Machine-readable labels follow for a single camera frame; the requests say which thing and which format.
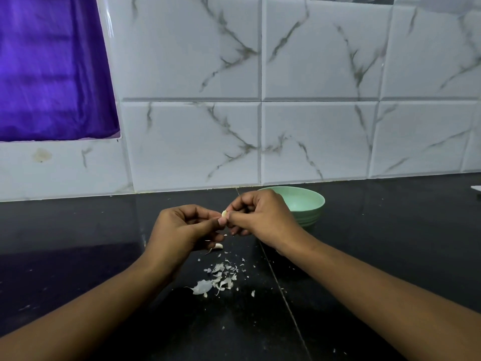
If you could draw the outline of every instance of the right hand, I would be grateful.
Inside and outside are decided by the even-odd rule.
[[[232,235],[250,235],[280,250],[283,239],[301,229],[284,199],[273,190],[250,191],[227,207]]]

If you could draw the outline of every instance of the bowl rim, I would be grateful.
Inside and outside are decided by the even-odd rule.
[[[309,189],[305,189],[303,187],[298,187],[298,186],[286,186],[286,185],[279,185],[279,186],[268,186],[268,187],[263,187],[261,189],[258,189],[257,191],[261,191],[261,190],[267,190],[267,189],[273,189],[273,188],[295,188],[295,189],[298,189],[298,190],[303,190],[303,191],[309,191],[311,193],[315,193],[317,195],[319,195],[322,199],[322,205],[320,206],[317,206],[313,209],[309,209],[309,210],[290,210],[291,213],[305,213],[305,212],[308,212],[308,211],[312,211],[312,210],[318,210],[318,209],[321,209],[325,204],[326,204],[326,198],[324,196],[322,196],[321,194],[319,194],[317,191],[314,191],[314,190],[309,190]]]

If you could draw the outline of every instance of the tile grout line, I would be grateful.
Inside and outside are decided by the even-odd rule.
[[[297,322],[296,322],[296,319],[294,318],[294,315],[292,314],[291,308],[289,307],[289,304],[287,303],[286,297],[284,296],[284,292],[282,291],[282,289],[280,287],[279,281],[277,281],[276,274],[274,273],[274,270],[272,269],[272,266],[269,262],[268,256],[266,255],[266,251],[264,250],[264,246],[262,245],[262,243],[260,244],[260,246],[262,248],[262,252],[264,253],[264,257],[266,258],[266,261],[268,262],[268,265],[269,265],[269,268],[271,270],[272,276],[274,276],[274,280],[276,281],[276,284],[277,284],[277,287],[280,291],[280,294],[282,295],[282,299],[284,299],[284,303],[286,304],[287,310],[289,311],[289,314],[291,315],[292,321],[294,322],[294,325],[295,325],[296,330],[297,330],[297,334],[299,335],[299,338],[301,339],[301,342],[302,342],[302,344],[304,346],[304,349],[307,353],[307,357],[309,358],[310,361],[313,361],[312,357],[311,357],[311,353],[309,352],[309,349],[307,348],[307,346],[305,344],[304,338],[302,337],[301,330],[299,329],[299,327],[297,325]]]

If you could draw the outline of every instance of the green bowl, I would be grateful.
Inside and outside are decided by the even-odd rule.
[[[316,223],[321,215],[321,208],[326,202],[326,199],[321,194],[300,187],[273,186],[260,190],[267,189],[271,189],[282,196],[301,227],[309,227]]]

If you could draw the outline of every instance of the granite countertop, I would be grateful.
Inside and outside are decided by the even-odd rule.
[[[480,183],[481,174],[466,174],[299,186],[326,198],[314,236],[481,312],[481,202],[470,189]],[[248,190],[0,204],[0,335],[126,268],[142,253],[163,208],[196,203],[222,211]],[[218,297],[211,290],[204,298],[185,288],[207,279],[203,269],[225,259],[246,269],[232,290]],[[404,359],[285,258],[254,237],[230,236],[222,252],[193,253],[174,283],[91,359],[106,357]]]

